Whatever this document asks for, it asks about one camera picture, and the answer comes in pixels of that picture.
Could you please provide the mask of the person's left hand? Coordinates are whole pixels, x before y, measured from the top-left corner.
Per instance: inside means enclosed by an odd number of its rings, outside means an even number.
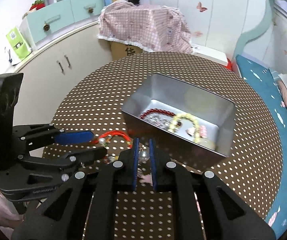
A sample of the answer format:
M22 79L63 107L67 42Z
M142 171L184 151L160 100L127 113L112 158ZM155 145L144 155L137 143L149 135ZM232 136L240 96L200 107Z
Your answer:
M11 239L14 229L24 220L24 216L20 215L14 204L7 200L0 191L0 230L3 234Z

